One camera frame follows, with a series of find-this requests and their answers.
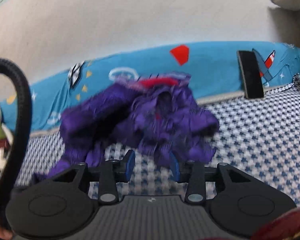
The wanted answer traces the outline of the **purple patterned garment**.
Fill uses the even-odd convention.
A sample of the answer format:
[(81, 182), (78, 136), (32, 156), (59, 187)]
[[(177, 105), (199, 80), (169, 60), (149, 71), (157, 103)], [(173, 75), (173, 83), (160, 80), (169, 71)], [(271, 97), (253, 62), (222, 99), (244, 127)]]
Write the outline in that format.
[(219, 121), (196, 103), (184, 77), (116, 81), (62, 112), (59, 132), (65, 151), (47, 174), (32, 178), (39, 182), (78, 163), (97, 167), (114, 143), (135, 148), (158, 166), (169, 167), (171, 153), (181, 161), (207, 164), (216, 148), (206, 137), (218, 130)]

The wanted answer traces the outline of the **blue white houndstooth mat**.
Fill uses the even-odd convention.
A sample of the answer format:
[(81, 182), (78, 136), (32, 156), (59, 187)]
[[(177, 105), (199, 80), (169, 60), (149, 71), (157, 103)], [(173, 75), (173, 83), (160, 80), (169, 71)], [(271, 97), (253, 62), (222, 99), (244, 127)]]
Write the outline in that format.
[[(237, 98), (207, 108), (218, 118), (219, 133), (208, 142), (217, 151), (207, 166), (228, 163), (287, 194), (300, 206), (300, 75), (261, 100)], [(16, 186), (29, 185), (34, 173), (47, 173), (64, 152), (58, 129), (31, 137)], [(186, 184), (136, 152), (129, 183), (117, 183), (121, 198), (133, 195), (185, 195)]]

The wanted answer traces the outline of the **blue cartoon print bedsheet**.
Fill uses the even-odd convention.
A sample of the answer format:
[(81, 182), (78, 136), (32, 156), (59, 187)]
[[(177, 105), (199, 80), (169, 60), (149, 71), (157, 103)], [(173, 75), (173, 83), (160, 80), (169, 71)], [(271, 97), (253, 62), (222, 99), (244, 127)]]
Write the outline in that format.
[(265, 88), (286, 85), (300, 74), (300, 48), (287, 43), (199, 42), (114, 54), (77, 63), (32, 85), (31, 131), (57, 127), (66, 108), (116, 81), (184, 77), (197, 99), (238, 92), (243, 89), (239, 50), (255, 53)]

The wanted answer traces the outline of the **black smartphone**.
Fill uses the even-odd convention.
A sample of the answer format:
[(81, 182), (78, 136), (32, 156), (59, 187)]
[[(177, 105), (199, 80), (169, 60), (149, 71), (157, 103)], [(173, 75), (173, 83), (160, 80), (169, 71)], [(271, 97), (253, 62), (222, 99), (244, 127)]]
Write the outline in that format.
[(252, 51), (239, 50), (238, 63), (242, 73), (244, 93), (247, 99), (260, 99), (264, 97), (258, 61)]

